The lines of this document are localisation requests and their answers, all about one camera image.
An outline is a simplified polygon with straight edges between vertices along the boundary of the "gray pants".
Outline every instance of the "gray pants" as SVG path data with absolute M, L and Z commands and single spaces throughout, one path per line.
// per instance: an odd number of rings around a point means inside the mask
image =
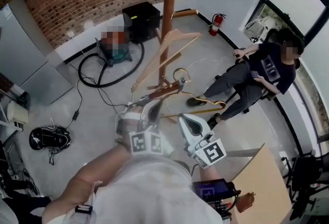
M 222 92 L 241 85 L 239 91 L 240 99 L 236 100 L 225 112 L 221 114 L 222 120 L 227 120 L 241 113 L 253 105 L 263 94 L 263 87 L 260 83 L 254 81 L 250 75 L 250 66 L 248 62 L 241 62 L 231 68 L 216 80 L 204 93 L 206 98 L 221 94 Z

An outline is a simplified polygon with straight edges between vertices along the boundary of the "white shirt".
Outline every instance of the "white shirt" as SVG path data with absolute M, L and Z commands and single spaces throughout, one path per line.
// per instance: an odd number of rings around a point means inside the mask
M 115 179 L 99 188 L 96 224 L 223 224 L 221 216 L 192 191 L 192 179 L 180 164 L 143 156 L 128 162 Z M 48 224 L 61 224 L 65 216 Z

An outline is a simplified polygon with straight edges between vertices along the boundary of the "seated person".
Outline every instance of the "seated person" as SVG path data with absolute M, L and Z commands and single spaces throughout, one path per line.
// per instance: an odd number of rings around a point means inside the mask
M 238 84 L 243 84 L 240 99 L 229 106 L 225 112 L 214 114 L 208 121 L 213 129 L 220 121 L 236 116 L 255 103 L 268 90 L 273 94 L 284 94 L 296 77 L 294 60 L 304 51 L 303 41 L 290 32 L 283 45 L 279 43 L 253 44 L 247 49 L 236 49 L 233 55 L 241 59 L 250 52 L 248 61 L 242 61 L 220 76 L 200 98 L 218 95 Z M 189 107 L 206 104 L 190 98 Z

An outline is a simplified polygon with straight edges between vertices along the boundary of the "black box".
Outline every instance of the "black box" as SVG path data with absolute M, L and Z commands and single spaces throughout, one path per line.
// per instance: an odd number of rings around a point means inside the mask
M 133 43 L 144 42 L 156 36 L 160 26 L 160 11 L 149 2 L 143 2 L 122 10 L 124 27 L 129 30 Z

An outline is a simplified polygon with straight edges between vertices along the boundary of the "person's hand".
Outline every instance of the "person's hand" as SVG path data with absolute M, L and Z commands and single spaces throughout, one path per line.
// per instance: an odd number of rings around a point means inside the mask
M 265 78 L 263 76 L 260 76 L 260 75 L 257 75 L 257 78 L 253 78 L 255 81 L 257 82 L 264 82 L 265 81 Z
M 246 52 L 240 49 L 235 49 L 233 52 L 233 56 L 236 56 L 237 59 L 241 59 L 244 55 L 246 55 Z

